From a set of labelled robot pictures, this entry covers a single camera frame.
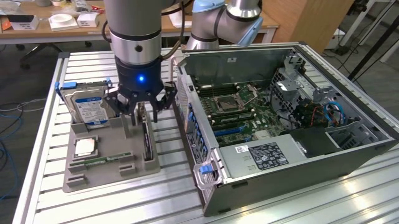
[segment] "wooden cabinet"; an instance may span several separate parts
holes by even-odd
[[[353,0],[263,0],[263,11],[280,24],[272,42],[304,41],[323,52]]]

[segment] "storage box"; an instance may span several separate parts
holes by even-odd
[[[344,37],[344,32],[340,29],[336,29],[325,49],[335,49],[343,37]]]
[[[77,25],[80,27],[96,27],[98,25],[97,13],[80,14]]]
[[[38,18],[34,15],[8,15],[14,30],[34,30],[38,25]]]

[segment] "aluminum workbench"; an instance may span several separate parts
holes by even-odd
[[[61,53],[18,198],[13,224],[34,223],[397,223],[399,150],[375,157],[349,175],[252,204],[202,217],[197,190],[172,110],[153,123],[161,171],[72,193],[61,190],[70,115],[54,93],[54,82],[117,83],[110,51]],[[321,58],[320,63],[335,69]],[[162,63],[168,80],[169,66]],[[352,83],[347,88],[357,90]],[[367,96],[361,100],[372,101]],[[397,128],[397,120],[389,118]]]

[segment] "circuit board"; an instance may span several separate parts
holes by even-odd
[[[85,161],[74,162],[73,166],[84,164],[86,167],[89,167],[89,166],[96,166],[96,165],[106,164],[106,163],[118,161],[118,157],[126,156],[126,155],[130,155],[130,154],[132,153],[126,152],[126,153],[121,153],[121,154],[112,155],[112,156],[108,156],[108,157],[98,157],[98,158],[88,159]]]
[[[213,96],[200,97],[218,147],[277,136],[285,129],[267,103],[267,95],[244,84],[237,91],[214,88]]]

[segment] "blue led light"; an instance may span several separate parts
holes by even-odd
[[[138,75],[138,78],[137,78],[137,79],[138,79],[138,82],[142,83],[144,80],[145,80],[144,75]]]

